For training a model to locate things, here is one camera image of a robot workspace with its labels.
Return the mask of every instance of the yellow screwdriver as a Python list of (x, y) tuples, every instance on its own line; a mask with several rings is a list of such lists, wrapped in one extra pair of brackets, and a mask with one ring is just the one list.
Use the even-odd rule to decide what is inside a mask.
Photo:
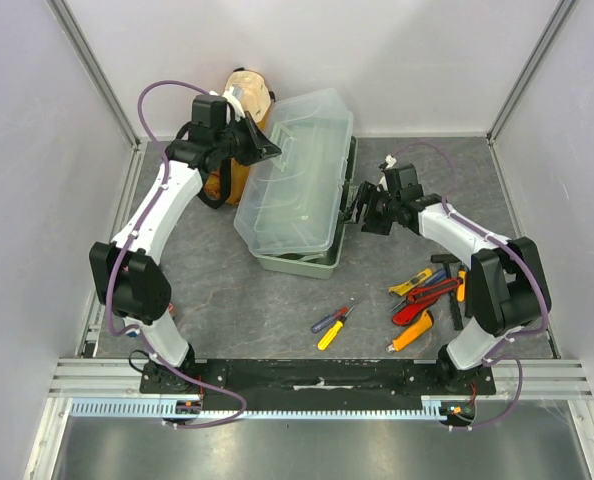
[(335, 337), (339, 333), (339, 330), (341, 330), (344, 327), (344, 324), (346, 323), (346, 319), (348, 318), (348, 315), (350, 315), (350, 312), (352, 312), (357, 306), (357, 304), (362, 300), (363, 298), (357, 300), (355, 303), (352, 304), (352, 306), (348, 309), (348, 311), (345, 314), (337, 318), (337, 321), (332, 327), (328, 329), (326, 335), (321, 337), (321, 340), (317, 344), (318, 349), (326, 350), (328, 348), (328, 345), (330, 345), (331, 342), (335, 339)]

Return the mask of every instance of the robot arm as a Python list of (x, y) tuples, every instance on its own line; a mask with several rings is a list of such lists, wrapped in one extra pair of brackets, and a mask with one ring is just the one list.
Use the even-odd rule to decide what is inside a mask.
[(359, 222), (362, 231), (388, 235), (399, 223), (433, 240), (458, 257), (470, 269), (467, 283), (467, 310), (474, 319), (439, 352), (440, 380), (450, 384), (466, 372), (480, 368), (482, 359), (509, 333), (517, 332), (540, 317), (537, 296), (519, 266), (498, 244), (513, 250), (528, 266), (544, 296), (547, 309), (551, 301), (535, 243), (525, 237), (511, 240), (495, 234), (442, 204), (436, 195), (425, 196), (411, 164), (382, 165), (384, 178), (379, 185), (364, 182), (347, 212)]
[[(235, 100), (218, 95), (195, 98), (192, 120), (166, 148), (166, 181), (162, 164), (155, 183), (128, 224), (110, 244), (95, 243), (89, 254), (97, 296), (105, 305), (111, 270), (129, 237), (134, 237), (114, 284), (113, 313), (122, 317), (127, 326), (134, 326), (175, 367), (192, 362), (194, 352), (168, 311), (171, 287), (159, 266), (168, 237), (186, 205), (200, 194), (210, 173), (224, 162), (236, 158), (248, 166), (281, 153)], [(186, 133), (188, 140), (183, 140)], [(160, 190), (157, 202), (136, 231), (137, 220)]]

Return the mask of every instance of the gray work surface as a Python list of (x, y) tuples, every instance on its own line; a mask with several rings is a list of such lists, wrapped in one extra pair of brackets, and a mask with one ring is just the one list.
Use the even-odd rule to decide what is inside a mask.
[[(491, 418), (506, 404), (479, 402)], [(54, 480), (590, 479), (565, 402), (520, 404), (471, 433), (437, 422), (242, 420), (174, 431), (156, 419), (71, 418)]]
[[(417, 139), (359, 139), (355, 183), (379, 181), (377, 168), (387, 154)], [(484, 138), (436, 138), (457, 165), (451, 203), (486, 228), (514, 237), (512, 222)], [(430, 148), (418, 146), (399, 156), (412, 162), (426, 193), (450, 186), (450, 169)], [(149, 145), (136, 188), (133, 210), (151, 187), (159, 157)], [(396, 354), (386, 346), (402, 328), (391, 322), (388, 287), (430, 266), (430, 255), (444, 250), (430, 240), (394, 225), (390, 236), (360, 232), (350, 225), (341, 261), (330, 280), (263, 270), (233, 227), (235, 208), (211, 210), (198, 198), (181, 215), (162, 255), (173, 290), (177, 325), (200, 358), (419, 358), (434, 359), (457, 332), (444, 296), (431, 309), (433, 328)], [(310, 326), (351, 298), (365, 296), (331, 346), (320, 352)], [(102, 328), (98, 357), (126, 357), (142, 343), (112, 338)], [(521, 358), (551, 358), (546, 334), (517, 340)]]

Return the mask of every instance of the screwdriver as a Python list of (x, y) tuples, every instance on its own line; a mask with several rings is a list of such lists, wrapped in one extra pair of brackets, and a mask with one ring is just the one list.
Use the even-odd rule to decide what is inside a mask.
[[(351, 304), (350, 308), (352, 308), (355, 305), (357, 305), (363, 299), (364, 299), (364, 297), (360, 297), (359, 299), (357, 299), (355, 301), (355, 303)], [(319, 333), (324, 328), (329, 327), (330, 325), (332, 325), (333, 323), (335, 323), (335, 320), (337, 320), (342, 315), (348, 315), (349, 312), (350, 312), (350, 310), (349, 310), (348, 307), (341, 307), (336, 312), (331, 313), (330, 315), (326, 315), (324, 318), (322, 318), (320, 321), (318, 321), (315, 325), (313, 325), (312, 327), (310, 327), (310, 331), (313, 332), (313, 333)]]
[(348, 315), (350, 315), (350, 312), (352, 312), (355, 307), (357, 306), (357, 304), (361, 301), (358, 300), (356, 301), (349, 309), (348, 312), (346, 312), (345, 314), (343, 314), (342, 316), (337, 318), (337, 321), (335, 322), (335, 324), (330, 327), (330, 330), (328, 330), (326, 332), (326, 335), (324, 335), (321, 340), (319, 341), (319, 343), (317, 344), (317, 348), (320, 350), (326, 350), (328, 348), (328, 345), (331, 344), (331, 342), (335, 339), (335, 337), (337, 336), (337, 334), (339, 333), (339, 331), (344, 328), (344, 325), (346, 324), (346, 320), (348, 319)]

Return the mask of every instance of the toolbox lid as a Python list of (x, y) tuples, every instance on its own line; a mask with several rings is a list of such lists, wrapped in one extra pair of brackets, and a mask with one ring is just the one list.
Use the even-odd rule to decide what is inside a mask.
[(265, 133), (282, 154), (254, 165), (235, 229), (256, 255), (330, 248), (353, 114), (333, 88), (277, 102)]

